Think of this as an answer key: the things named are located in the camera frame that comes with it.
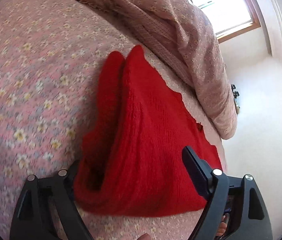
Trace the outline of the person's left hand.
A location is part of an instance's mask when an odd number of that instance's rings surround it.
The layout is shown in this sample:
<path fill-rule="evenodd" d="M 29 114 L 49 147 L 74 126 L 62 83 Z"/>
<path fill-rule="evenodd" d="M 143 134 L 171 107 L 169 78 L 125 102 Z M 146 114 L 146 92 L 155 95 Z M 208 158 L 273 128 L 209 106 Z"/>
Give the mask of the person's left hand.
<path fill-rule="evenodd" d="M 219 228 L 216 232 L 215 237 L 221 237 L 225 234 L 227 229 L 227 223 L 226 223 L 226 215 L 222 216 L 222 220 L 221 223 L 219 224 Z M 141 235 L 138 240 L 151 240 L 151 236 L 147 233 L 144 233 L 143 235 Z"/>

